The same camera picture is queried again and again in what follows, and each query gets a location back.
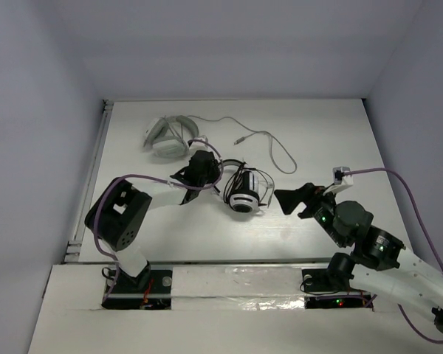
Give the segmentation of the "black white headphones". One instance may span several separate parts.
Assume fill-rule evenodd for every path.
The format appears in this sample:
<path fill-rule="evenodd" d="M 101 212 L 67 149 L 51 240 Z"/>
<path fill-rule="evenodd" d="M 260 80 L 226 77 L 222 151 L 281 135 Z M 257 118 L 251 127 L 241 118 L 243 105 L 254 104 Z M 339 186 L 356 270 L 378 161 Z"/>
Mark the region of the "black white headphones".
<path fill-rule="evenodd" d="M 270 207 L 275 181 L 269 173 L 238 159 L 223 159 L 219 168 L 231 176 L 221 189 L 215 185 L 213 191 L 232 211 L 253 215 Z"/>

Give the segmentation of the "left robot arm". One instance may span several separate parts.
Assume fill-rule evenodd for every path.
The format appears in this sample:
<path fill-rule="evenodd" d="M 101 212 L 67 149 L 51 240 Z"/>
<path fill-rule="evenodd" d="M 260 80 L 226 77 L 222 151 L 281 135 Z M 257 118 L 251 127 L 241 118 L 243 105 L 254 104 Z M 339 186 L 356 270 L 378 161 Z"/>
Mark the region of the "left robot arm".
<path fill-rule="evenodd" d="M 214 153 L 196 151 L 188 165 L 168 180 L 143 175 L 114 178 L 86 214 L 84 224 L 97 250 L 117 264 L 114 281 L 124 280 L 133 291 L 144 290 L 151 266 L 140 248 L 132 246 L 148 212 L 190 203 L 222 175 Z"/>

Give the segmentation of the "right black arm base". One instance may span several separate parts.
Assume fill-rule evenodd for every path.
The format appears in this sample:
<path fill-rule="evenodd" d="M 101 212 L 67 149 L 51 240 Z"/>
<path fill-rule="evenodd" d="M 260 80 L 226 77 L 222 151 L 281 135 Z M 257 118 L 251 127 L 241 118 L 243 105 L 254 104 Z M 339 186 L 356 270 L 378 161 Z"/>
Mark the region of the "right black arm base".
<path fill-rule="evenodd" d="M 304 305 L 307 310 L 373 309 L 374 300 L 377 297 L 369 292 L 333 283 L 325 268 L 302 270 L 302 282 L 299 289 L 305 295 Z"/>

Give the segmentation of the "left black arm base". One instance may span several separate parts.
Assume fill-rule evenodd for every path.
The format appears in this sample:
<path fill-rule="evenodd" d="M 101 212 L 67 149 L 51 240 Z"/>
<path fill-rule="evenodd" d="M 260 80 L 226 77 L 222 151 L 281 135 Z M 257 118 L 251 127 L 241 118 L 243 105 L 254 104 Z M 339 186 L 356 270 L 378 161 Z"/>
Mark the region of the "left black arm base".
<path fill-rule="evenodd" d="M 170 310 L 173 271 L 154 269 L 146 272 L 142 278 L 142 287 L 138 288 L 130 278 L 120 272 L 117 282 L 111 288 L 116 270 L 104 267 L 101 271 L 106 280 L 101 306 L 106 310 Z"/>

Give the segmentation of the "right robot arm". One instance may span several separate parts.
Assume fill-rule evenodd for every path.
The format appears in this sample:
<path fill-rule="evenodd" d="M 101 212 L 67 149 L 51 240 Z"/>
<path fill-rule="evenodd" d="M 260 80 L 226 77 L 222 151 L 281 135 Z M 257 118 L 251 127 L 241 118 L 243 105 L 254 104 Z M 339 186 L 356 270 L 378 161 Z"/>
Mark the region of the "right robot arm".
<path fill-rule="evenodd" d="M 352 186 L 348 180 L 328 187 L 312 183 L 296 190 L 275 190 L 284 214 L 299 204 L 301 219 L 314 219 L 346 254 L 335 253 L 326 268 L 333 289 L 369 291 L 421 313 L 443 333 L 443 274 L 420 260 L 399 238 L 373 225 L 374 216 L 356 201 L 336 201 Z"/>

